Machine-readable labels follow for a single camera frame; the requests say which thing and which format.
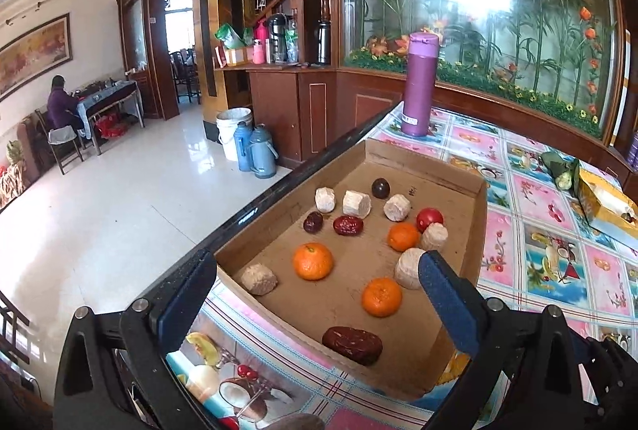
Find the glass display case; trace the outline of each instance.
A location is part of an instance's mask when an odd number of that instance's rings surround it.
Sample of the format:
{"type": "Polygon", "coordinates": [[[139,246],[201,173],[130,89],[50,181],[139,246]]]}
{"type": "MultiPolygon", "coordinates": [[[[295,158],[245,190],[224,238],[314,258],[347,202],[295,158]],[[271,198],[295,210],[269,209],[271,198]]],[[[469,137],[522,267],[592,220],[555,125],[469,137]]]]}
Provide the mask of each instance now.
{"type": "Polygon", "coordinates": [[[438,80],[595,137],[612,94],[614,0],[343,0],[342,62],[405,72],[408,35],[441,40],[438,80]]]}

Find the gray tablecloth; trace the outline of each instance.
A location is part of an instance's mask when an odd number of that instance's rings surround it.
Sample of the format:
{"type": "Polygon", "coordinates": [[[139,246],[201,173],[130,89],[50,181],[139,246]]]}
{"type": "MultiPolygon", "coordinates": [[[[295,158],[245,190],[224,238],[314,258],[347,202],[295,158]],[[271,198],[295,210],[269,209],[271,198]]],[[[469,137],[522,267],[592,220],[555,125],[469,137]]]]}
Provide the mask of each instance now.
{"type": "MultiPolygon", "coordinates": [[[[122,88],[135,84],[135,81],[117,81],[112,87],[105,88],[104,90],[97,91],[96,93],[92,93],[90,96],[82,99],[78,104],[78,115],[84,122],[84,136],[86,138],[91,138],[91,127],[89,125],[89,118],[87,116],[87,111],[89,111],[93,106],[97,103],[104,102],[104,105],[107,106],[107,99],[121,90],[122,88]]],[[[122,110],[126,113],[137,116],[137,110],[135,108],[135,103],[133,102],[135,97],[132,97],[130,100],[122,103],[122,110]]]]}

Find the pink bottle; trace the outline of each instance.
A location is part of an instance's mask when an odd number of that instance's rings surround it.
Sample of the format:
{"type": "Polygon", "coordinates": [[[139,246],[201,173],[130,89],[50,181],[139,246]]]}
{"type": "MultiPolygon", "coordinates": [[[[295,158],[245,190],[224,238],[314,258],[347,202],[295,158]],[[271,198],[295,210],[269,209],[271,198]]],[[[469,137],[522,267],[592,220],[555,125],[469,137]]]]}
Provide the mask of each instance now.
{"type": "Polygon", "coordinates": [[[403,93],[401,131],[410,136],[426,136],[430,127],[432,93],[435,89],[439,38],[436,34],[410,34],[408,75],[403,93]]]}
{"type": "Polygon", "coordinates": [[[266,44],[268,38],[268,29],[264,25],[265,20],[261,20],[257,28],[254,29],[254,38],[262,42],[262,45],[266,44]]]}
{"type": "Polygon", "coordinates": [[[256,65],[263,65],[266,62],[266,52],[264,52],[264,45],[261,40],[254,40],[253,47],[253,63],[256,65]]]}

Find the orange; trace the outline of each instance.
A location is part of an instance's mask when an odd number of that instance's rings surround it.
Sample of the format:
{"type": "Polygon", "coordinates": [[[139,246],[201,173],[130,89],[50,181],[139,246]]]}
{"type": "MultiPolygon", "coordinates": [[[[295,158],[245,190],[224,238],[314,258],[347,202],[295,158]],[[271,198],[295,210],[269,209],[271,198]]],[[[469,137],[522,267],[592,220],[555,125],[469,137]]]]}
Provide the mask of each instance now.
{"type": "Polygon", "coordinates": [[[421,234],[412,223],[397,223],[388,232],[388,245],[398,252],[404,252],[419,244],[421,234]]]}
{"type": "Polygon", "coordinates": [[[333,254],[321,243],[306,243],[295,251],[292,265],[302,279],[320,280],[333,270],[333,254]]]}
{"type": "Polygon", "coordinates": [[[372,279],[361,294],[361,306],[372,316],[393,315],[399,310],[402,301],[401,287],[389,277],[372,279]]]}

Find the blue thermos flask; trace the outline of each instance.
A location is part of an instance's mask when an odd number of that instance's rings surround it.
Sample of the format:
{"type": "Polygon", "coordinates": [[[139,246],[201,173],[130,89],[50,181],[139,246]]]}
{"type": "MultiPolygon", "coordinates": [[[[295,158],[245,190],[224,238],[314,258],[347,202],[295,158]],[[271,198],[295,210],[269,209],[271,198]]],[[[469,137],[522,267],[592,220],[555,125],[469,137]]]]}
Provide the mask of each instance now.
{"type": "Polygon", "coordinates": [[[279,155],[272,146],[272,136],[264,124],[255,126],[250,136],[250,153],[253,159],[252,171],[257,178],[272,178],[277,173],[275,160],[279,155]]]}
{"type": "Polygon", "coordinates": [[[246,122],[240,122],[237,124],[235,134],[235,147],[237,148],[237,162],[239,163],[239,170],[249,173],[252,171],[253,159],[250,154],[250,136],[253,134],[253,128],[246,124],[246,122]]]}

